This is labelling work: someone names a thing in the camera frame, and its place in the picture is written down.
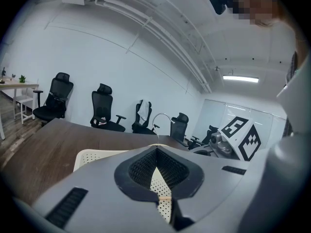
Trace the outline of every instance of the office chair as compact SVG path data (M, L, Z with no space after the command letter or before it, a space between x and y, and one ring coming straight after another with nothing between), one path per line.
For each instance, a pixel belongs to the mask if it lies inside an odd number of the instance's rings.
M213 127L213 126L209 126L209 130L207 131L207 135L206 137L203 139L202 142L198 141L198 137L192 136L194 139L191 139L191 141L188 141L188 149L194 149L203 145L208 145L209 144L209 140L212 136L213 133L216 133L218 131L218 128Z
M189 118L185 114L179 113L179 116L177 118L173 117L172 121L175 123L171 123L170 136L184 147L188 147L188 145L184 143L184 139Z
M54 118L65 118L66 101L73 88L73 83L69 81L69 77L69 74L59 72L52 79L49 95L42 107L40 107L40 94L43 91L34 90L34 93L38 94L38 108L33 111L37 118L47 122Z
M91 119L90 124L93 128L124 132L125 128L120 125L119 122L121 119L126 119L126 117L116 115L118 117L117 123L110 121L111 105L113 100L111 94L111 87L102 83L97 91L92 92L94 116Z
M142 103L142 100L138 104L136 104L136 119L135 119L135 122L132 124L133 133L136 133L136 134L155 134L153 127L152 127L152 130L149 130L147 128L148 124L149 124L149 118L150 118L150 115L152 112L152 109L151 109L152 105L150 102L149 102L149 111L148 111L147 120L142 125L139 123L140 116L138 114L138 111L141 107L141 103Z

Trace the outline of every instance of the wooden desk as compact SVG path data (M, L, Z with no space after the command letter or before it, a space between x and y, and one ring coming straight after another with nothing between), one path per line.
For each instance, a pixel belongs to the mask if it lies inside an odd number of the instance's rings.
M39 86L37 83L31 83L27 81L25 83L20 83L14 79L10 80L9 78L3 78L3 80L5 81L5 83L0 83L0 91L14 90L13 106L16 106L16 102L15 102L16 89L26 89L26 88L37 89ZM33 94L33 107L32 107L33 110L35 109L35 105L36 105L35 102L36 102L36 93ZM1 135L2 140L4 140L5 136L4 136L4 132L2 128L1 112L0 112L0 135Z
M76 156L82 150L132 150L154 143L156 135L94 129L54 119L25 142L2 175L18 198L32 204L73 172ZM187 150L170 136L160 136L160 143Z

